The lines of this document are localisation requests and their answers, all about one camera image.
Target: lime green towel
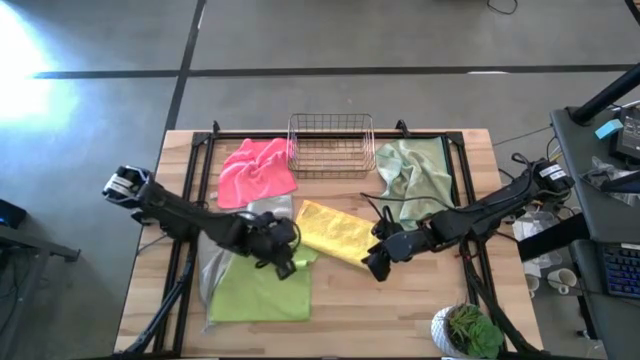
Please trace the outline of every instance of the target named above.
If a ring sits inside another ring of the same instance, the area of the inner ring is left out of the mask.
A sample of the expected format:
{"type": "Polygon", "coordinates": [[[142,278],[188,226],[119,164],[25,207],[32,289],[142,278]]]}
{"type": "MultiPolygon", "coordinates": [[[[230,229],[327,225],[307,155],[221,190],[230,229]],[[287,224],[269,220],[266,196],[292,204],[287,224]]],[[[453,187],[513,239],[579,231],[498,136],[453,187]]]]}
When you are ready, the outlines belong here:
{"type": "Polygon", "coordinates": [[[210,322],[304,321],[311,316],[309,266],[318,254],[300,245],[293,260],[297,271],[278,280],[273,265],[256,269],[256,259],[234,255],[218,284],[210,322]]]}
{"type": "MultiPolygon", "coordinates": [[[[376,165],[387,183],[382,197],[433,196],[453,206],[451,176],[440,138],[404,139],[385,144],[376,151],[376,165]]],[[[380,205],[388,205],[394,220],[406,230],[415,229],[417,220],[444,209],[432,200],[381,201],[380,205]]]]}

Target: gray floor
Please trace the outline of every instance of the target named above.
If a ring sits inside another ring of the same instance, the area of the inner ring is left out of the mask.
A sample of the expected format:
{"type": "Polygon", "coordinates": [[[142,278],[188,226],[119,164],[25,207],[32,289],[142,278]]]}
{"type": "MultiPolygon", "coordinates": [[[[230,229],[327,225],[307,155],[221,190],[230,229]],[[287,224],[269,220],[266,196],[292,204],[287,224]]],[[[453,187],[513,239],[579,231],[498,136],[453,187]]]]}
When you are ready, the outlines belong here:
{"type": "MultiPolygon", "coordinates": [[[[140,228],[100,191],[120,164],[155,167],[176,81],[14,75],[176,70],[194,8],[195,0],[0,1],[0,28],[9,29],[0,41],[12,50],[0,58],[0,198],[28,209],[28,231],[82,249],[78,263],[47,269],[16,358],[112,350],[140,228]]],[[[511,17],[475,0],[211,0],[192,68],[633,63],[639,29],[618,0],[521,1],[511,17]]],[[[482,127],[497,142],[547,126],[550,110],[580,104],[617,76],[192,78],[177,128],[209,129],[214,119],[226,129],[283,128],[293,112],[367,112],[379,128],[400,118],[482,127]]],[[[499,165],[519,173],[510,154],[542,156],[551,136],[497,146],[499,165]]],[[[573,336],[575,298],[547,290],[533,300],[545,348],[584,356],[593,343],[573,336]]],[[[0,321],[3,311],[0,302],[0,321]]]]}

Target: wooden table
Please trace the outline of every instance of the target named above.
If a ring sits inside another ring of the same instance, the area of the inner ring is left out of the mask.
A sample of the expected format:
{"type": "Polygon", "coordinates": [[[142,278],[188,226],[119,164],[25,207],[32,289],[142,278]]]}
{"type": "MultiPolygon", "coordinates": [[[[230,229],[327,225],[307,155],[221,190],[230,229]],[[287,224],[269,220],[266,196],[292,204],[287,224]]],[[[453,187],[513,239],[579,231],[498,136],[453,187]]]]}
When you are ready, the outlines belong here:
{"type": "MultiPolygon", "coordinates": [[[[487,130],[462,130],[477,198],[501,187],[487,130]]],[[[180,194],[184,183],[192,131],[170,131],[162,148],[157,181],[180,194]]],[[[385,140],[376,140],[380,146],[385,140]]],[[[209,192],[217,190],[224,160],[238,140],[217,140],[209,192]]],[[[460,164],[454,161],[456,172],[460,164]]],[[[202,165],[196,167],[198,172],[202,165]]],[[[462,176],[456,176],[465,199],[462,176]]],[[[197,193],[196,173],[192,194],[197,193]]],[[[295,209],[309,199],[355,216],[376,221],[358,193],[380,194],[383,180],[374,170],[364,180],[298,180],[295,209]]],[[[215,202],[210,203],[216,209],[215,202]]],[[[145,228],[140,246],[157,238],[158,228],[145,228]]],[[[516,244],[496,236],[487,243],[498,302],[525,338],[542,348],[516,244]]],[[[157,311],[162,298],[171,241],[162,241],[137,257],[116,341],[129,346],[157,311]]],[[[193,357],[424,357],[441,352],[431,340],[430,324],[443,307],[465,302],[467,287],[457,249],[424,253],[411,262],[394,264],[386,282],[365,270],[327,256],[312,265],[312,315],[309,322],[226,323],[203,333],[205,308],[198,296],[197,272],[190,299],[183,356],[193,357]]],[[[170,316],[166,345],[173,339],[175,311],[170,316]]]]}

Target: wire basket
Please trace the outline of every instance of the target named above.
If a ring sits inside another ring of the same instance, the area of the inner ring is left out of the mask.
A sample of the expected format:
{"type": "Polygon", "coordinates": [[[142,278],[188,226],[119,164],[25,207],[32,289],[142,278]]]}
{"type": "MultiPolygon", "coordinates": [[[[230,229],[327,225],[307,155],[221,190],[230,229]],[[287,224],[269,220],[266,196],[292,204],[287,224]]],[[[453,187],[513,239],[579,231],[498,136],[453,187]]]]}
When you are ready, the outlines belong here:
{"type": "Polygon", "coordinates": [[[363,178],[376,166],[368,114],[293,114],[287,139],[297,178],[363,178]]]}

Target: computer keyboard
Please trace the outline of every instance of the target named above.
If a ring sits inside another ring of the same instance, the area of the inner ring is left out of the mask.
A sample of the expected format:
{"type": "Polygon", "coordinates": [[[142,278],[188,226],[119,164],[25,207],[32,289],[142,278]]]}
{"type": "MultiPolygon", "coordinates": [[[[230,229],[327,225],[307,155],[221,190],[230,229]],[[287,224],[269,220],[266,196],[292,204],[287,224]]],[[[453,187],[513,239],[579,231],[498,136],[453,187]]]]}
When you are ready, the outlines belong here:
{"type": "Polygon", "coordinates": [[[601,245],[601,255],[608,293],[640,299],[640,250],[601,245]]]}

